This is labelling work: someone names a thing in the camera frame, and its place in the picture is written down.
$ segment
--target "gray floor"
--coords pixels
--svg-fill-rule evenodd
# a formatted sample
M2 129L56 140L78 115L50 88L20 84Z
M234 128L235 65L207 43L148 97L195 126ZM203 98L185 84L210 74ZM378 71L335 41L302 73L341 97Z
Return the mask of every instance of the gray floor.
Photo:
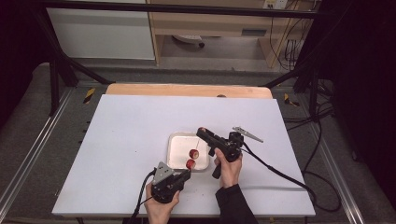
M171 37L166 38L162 64L128 62L120 65L115 62L103 63L86 60L103 77L118 82L153 83L191 83L257 86L278 77L285 71L277 67L268 69L259 51L257 40L241 38L208 37L205 47L178 43ZM79 75L81 85L73 89L71 99L60 117L49 140L43 147L35 166L26 178L14 203L9 208L4 223L54 223L68 221L70 218L51 214L56 201L56 192L62 188L68 171L79 149L79 141L84 138L84 130L89 128L106 86L92 82L90 78ZM301 106L284 104L284 93L292 101L298 101L289 80L273 89L274 97L284 118L301 118L305 113ZM82 103L87 90L94 86L95 93L89 104ZM4 192L12 177L34 143L50 112L50 81L48 67L35 70L34 80L24 98L15 109L8 123L0 131L0 192ZM354 200L366 223L396 223L396 214L385 195L375 183L366 165L353 161L349 143L338 124L337 117L327 117L321 121L326 142L342 171ZM312 152L316 139L309 125L289 131L297 161L304 167ZM309 166L310 171L330 179L325 163L318 153ZM306 183L318 195L318 203L325 207L336 206L334 193L322 181L306 177ZM310 217L311 223L348 223L343 208L328 213L316 208L317 215ZM110 223L110 220L89 219L87 223ZM302 218L278 218L278 223L304 223Z

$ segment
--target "human hand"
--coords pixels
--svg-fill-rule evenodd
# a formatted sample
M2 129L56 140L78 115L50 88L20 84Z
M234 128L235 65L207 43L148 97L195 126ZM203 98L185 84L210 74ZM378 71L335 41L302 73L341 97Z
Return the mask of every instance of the human hand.
M227 189L238 184L239 173L242 168L242 153L233 162L228 162L220 149L215 148L215 153L215 164L221 165L220 187Z
M146 185L146 199L152 197L151 195L151 185L149 183ZM148 212L148 222L149 224L166 224L168 223L169 217L171 216L172 209L178 204L178 195L180 191L178 190L172 202L170 203L159 203L155 199L151 198L145 202L146 211Z

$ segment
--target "white tabletop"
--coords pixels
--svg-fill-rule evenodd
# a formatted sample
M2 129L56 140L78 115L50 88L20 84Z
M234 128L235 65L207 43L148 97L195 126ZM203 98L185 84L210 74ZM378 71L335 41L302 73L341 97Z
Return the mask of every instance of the white tabletop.
M64 217L129 217L146 175L166 163L172 133L199 127L225 138L232 127L262 138L245 137L252 151L280 172L304 182L276 100L103 95L89 130L52 210ZM216 217L219 181L209 166L193 172L173 217ZM244 154L240 187L256 217L314 216L308 193ZM144 206L140 214L145 215Z

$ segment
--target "white panel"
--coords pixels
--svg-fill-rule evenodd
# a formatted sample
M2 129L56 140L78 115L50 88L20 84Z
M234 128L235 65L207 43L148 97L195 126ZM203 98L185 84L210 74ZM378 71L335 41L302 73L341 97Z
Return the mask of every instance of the white panel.
M48 13L58 40L70 57L154 60L147 12L48 8Z
M206 127L228 137L241 126L264 140L246 138L268 164L303 181L276 100L212 97L103 95L53 213L67 217L127 217L142 182L166 160L171 133L196 133ZM244 154L240 186L258 216L313 216L307 192L273 174ZM173 216L217 216L219 181L209 166L193 172L180 194ZM144 206L140 214L146 214Z

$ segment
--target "white tray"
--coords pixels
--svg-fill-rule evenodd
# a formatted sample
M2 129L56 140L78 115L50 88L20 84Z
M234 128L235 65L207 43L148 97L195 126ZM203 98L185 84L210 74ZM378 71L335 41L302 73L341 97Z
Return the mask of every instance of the white tray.
M172 169L187 169L190 150L197 149L199 157L195 160L193 171L201 171L209 165L209 146L195 133L172 133L169 136L167 165Z

